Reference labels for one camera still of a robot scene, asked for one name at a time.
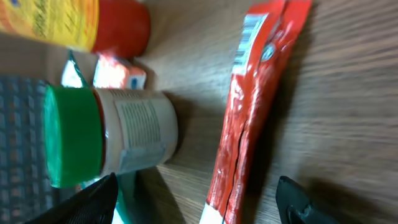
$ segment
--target bottle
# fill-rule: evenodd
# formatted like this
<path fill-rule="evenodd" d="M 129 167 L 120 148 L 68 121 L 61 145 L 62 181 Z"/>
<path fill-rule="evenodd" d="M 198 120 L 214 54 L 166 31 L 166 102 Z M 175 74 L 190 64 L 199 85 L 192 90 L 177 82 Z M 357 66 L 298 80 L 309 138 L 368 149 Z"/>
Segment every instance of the bottle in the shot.
<path fill-rule="evenodd" d="M 140 55 L 150 35 L 146 7 L 136 0 L 0 1 L 0 31 L 84 52 Z"/>
<path fill-rule="evenodd" d="M 63 188 L 165 162 L 178 126 L 159 92 L 48 86 L 44 134 L 50 182 Z"/>

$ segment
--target green bottle cap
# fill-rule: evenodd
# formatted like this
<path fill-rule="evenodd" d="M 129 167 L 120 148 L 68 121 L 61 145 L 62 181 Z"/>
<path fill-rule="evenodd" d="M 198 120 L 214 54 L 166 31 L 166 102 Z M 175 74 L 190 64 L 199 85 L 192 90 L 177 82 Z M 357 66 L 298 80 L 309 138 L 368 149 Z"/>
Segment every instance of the green bottle cap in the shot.
<path fill-rule="evenodd" d="M 44 136 L 53 187 L 73 187 L 100 174 L 103 137 L 93 90 L 48 86 Z"/>

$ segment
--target barcode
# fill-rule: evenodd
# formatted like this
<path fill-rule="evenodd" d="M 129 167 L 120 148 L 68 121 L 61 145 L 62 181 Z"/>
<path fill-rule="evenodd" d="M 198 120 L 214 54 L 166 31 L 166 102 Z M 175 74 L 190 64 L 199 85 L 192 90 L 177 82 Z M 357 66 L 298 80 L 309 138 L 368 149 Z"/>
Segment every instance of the barcode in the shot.
<path fill-rule="evenodd" d="M 233 74 L 246 74 L 250 51 L 268 14 L 247 15 L 244 18 L 241 41 L 233 63 Z"/>

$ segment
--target red wrapper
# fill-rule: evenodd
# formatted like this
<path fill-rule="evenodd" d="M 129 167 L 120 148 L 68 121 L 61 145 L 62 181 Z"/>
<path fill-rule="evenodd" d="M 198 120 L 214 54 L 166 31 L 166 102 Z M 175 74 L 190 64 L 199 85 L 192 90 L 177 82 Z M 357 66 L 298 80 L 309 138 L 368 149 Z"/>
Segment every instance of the red wrapper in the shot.
<path fill-rule="evenodd" d="M 246 15 L 201 224 L 240 223 L 257 139 L 310 6 L 311 0 L 274 0 Z"/>

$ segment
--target brown tabletop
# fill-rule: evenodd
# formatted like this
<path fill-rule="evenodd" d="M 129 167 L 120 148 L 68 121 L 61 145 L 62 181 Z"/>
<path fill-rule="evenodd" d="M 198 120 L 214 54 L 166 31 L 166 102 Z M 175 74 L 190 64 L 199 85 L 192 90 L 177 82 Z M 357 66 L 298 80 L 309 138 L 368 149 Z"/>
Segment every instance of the brown tabletop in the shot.
<path fill-rule="evenodd" d="M 172 99 L 181 145 L 139 178 L 164 223 L 198 223 L 252 1 L 147 4 L 153 33 L 138 61 Z M 280 175 L 365 223 L 398 222 L 397 11 L 396 0 L 317 1 L 256 151 L 243 223 L 280 223 Z"/>

